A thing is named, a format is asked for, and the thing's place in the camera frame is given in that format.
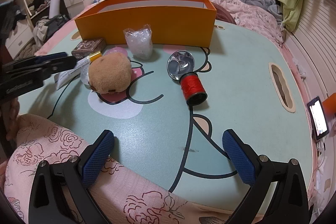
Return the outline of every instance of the red thread spool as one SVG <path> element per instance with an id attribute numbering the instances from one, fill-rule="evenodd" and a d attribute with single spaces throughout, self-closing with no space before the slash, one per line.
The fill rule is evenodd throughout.
<path id="1" fill-rule="evenodd" d="M 180 84 L 187 105 L 197 106 L 202 104 L 208 98 L 196 72 L 188 72 L 182 75 Z"/>

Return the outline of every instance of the white tube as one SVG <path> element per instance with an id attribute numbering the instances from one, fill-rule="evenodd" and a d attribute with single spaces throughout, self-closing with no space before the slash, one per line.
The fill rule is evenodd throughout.
<path id="1" fill-rule="evenodd" d="M 79 60 L 73 69 L 62 71 L 55 75 L 56 90 L 59 90 L 65 83 L 81 73 L 82 68 L 101 57 L 101 52 L 96 52 Z"/>

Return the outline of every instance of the brown tin box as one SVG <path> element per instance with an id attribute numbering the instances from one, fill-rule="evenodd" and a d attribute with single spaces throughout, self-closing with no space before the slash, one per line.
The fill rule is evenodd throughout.
<path id="1" fill-rule="evenodd" d="M 98 51 L 103 51 L 106 47 L 104 38 L 82 40 L 77 47 L 73 49 L 71 54 L 78 60 Z"/>

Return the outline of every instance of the light blue table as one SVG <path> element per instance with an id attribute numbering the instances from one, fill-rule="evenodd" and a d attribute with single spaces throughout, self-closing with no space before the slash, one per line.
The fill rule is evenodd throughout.
<path id="1" fill-rule="evenodd" d="M 225 29 L 214 29 L 210 50 L 182 47 L 193 54 L 195 70 L 208 93 L 199 106 L 188 108 L 180 85 L 167 75 L 169 51 L 154 45 L 149 61 L 132 62 L 136 80 L 121 102 L 101 100 L 80 79 L 56 91 L 52 77 L 44 87 L 20 97 L 21 113 L 43 117 L 53 113 L 52 121 L 89 143 L 104 129 L 111 130 L 117 140 L 112 157 L 157 185 L 204 206 L 233 211 L 249 188 L 224 156 L 221 138 L 229 128 L 259 155 L 283 162 L 298 159 L 308 186 L 312 172 L 308 120 L 285 60 L 275 45 L 256 32 L 221 21 L 216 24 Z M 76 31 L 50 53 L 70 54 L 79 43 L 70 39 Z M 270 62 L 284 71 L 296 105 L 294 113 L 280 103 L 271 81 Z M 274 187 L 260 213 L 265 212 Z"/>

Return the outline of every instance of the orange paper box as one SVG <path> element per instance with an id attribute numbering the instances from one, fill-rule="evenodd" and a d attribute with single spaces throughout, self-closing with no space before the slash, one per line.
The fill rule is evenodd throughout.
<path id="1" fill-rule="evenodd" d="M 209 47 L 216 19 L 209 0 L 104 0 L 75 22 L 83 40 L 126 44 L 123 30 L 152 29 L 155 44 Z"/>

